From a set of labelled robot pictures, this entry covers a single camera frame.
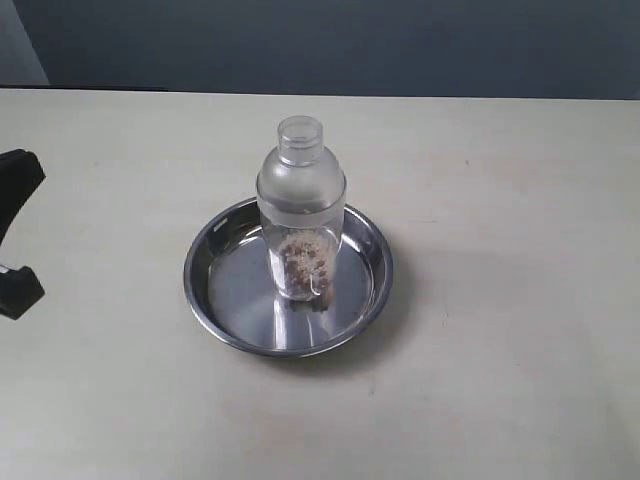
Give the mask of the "clear plastic shaker bottle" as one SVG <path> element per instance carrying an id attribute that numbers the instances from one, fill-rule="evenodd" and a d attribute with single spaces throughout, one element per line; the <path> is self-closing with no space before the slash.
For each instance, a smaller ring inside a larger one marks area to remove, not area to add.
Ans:
<path id="1" fill-rule="evenodd" d="M 282 120 L 277 140 L 255 182 L 270 272 L 284 298 L 312 302 L 329 296 L 332 288 L 347 179 L 316 118 Z"/>

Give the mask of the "round steel tray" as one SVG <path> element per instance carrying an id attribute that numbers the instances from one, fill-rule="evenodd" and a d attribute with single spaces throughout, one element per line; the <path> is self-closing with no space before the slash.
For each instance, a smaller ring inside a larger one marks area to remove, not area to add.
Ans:
<path id="1" fill-rule="evenodd" d="M 255 199 L 219 213 L 184 262 L 186 300 L 199 323 L 238 350 L 303 358 L 353 339 L 383 310 L 393 285 L 389 245 L 365 215 L 344 209 L 329 231 L 287 231 L 266 243 Z"/>

